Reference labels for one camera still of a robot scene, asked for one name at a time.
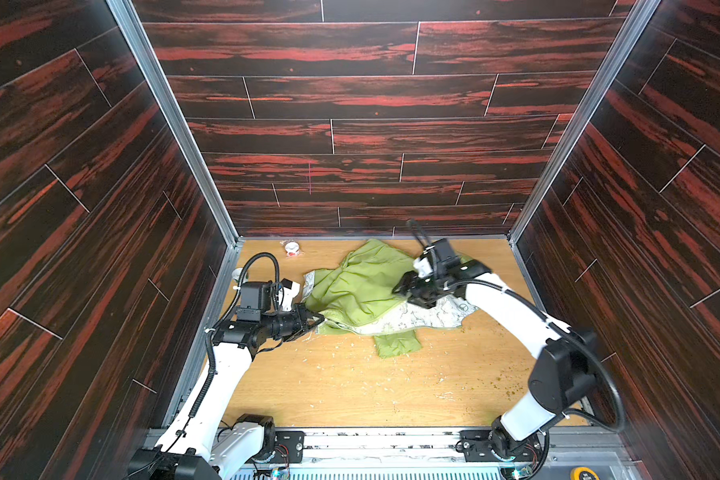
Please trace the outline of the green Snoopy zip jacket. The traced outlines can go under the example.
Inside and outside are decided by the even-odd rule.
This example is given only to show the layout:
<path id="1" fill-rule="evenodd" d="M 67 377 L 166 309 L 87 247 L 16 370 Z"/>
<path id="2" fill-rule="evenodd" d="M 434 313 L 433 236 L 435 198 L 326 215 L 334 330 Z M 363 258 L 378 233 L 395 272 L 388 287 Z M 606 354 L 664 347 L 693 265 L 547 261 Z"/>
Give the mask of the green Snoopy zip jacket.
<path id="1" fill-rule="evenodd" d="M 455 329 L 477 311 L 453 296 L 426 309 L 394 294 L 393 287 L 413 263 L 403 251 L 372 239 L 350 252 L 337 268 L 308 272 L 302 300 L 309 310 L 325 317 L 318 332 L 370 336 L 381 358 L 393 358 L 422 348 L 418 329 Z"/>

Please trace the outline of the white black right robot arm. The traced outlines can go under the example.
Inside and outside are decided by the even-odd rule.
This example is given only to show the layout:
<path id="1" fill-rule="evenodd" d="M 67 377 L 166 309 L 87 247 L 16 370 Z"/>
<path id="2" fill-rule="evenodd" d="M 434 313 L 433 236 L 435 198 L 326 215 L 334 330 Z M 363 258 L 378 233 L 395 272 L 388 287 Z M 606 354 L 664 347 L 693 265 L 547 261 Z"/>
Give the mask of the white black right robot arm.
<path id="1" fill-rule="evenodd" d="M 420 244 L 423 251 L 414 269 L 392 292 L 426 309 L 444 297 L 463 299 L 493 317 L 535 359 L 528 392 L 491 426 L 494 454 L 501 459 L 518 456 L 538 433 L 571 415 L 594 422 L 594 416 L 575 407 L 598 383 L 601 365 L 594 356 L 594 332 L 573 330 L 539 310 L 481 262 L 462 261 L 448 240 Z"/>

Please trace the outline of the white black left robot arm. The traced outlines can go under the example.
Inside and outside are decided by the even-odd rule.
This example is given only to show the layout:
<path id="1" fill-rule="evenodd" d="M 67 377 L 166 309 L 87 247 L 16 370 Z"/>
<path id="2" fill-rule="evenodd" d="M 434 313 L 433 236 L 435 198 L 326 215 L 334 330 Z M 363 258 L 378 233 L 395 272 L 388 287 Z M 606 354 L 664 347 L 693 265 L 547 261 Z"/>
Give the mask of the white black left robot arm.
<path id="1" fill-rule="evenodd" d="M 300 285 L 290 280 L 239 287 L 237 319 L 207 331 L 208 363 L 201 377 L 155 446 L 134 454 L 128 479 L 230 479 L 248 461 L 274 456 L 270 416 L 244 415 L 221 440 L 216 439 L 217 428 L 262 345 L 269 339 L 295 340 L 324 320 L 293 302 L 299 291 Z"/>

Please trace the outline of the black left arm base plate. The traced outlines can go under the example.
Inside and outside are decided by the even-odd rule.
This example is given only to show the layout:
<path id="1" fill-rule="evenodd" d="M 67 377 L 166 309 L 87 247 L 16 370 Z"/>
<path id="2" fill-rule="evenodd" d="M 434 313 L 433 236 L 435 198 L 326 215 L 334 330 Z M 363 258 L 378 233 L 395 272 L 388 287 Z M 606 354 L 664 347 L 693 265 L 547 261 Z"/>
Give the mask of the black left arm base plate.
<path id="1" fill-rule="evenodd" d="M 263 447 L 252 461 L 263 464 L 299 464 L 303 459 L 305 437 L 305 432 L 299 430 L 266 430 Z"/>

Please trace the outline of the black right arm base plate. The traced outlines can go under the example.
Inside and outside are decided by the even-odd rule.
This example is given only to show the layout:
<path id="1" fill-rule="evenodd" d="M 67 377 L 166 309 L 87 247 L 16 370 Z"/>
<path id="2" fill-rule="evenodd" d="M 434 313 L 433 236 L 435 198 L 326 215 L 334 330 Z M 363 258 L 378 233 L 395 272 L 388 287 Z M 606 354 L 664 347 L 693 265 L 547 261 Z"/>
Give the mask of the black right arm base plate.
<path id="1" fill-rule="evenodd" d="M 525 462 L 541 459 L 545 441 L 538 433 L 525 440 L 515 440 L 503 429 L 462 430 L 455 449 L 467 462 Z"/>

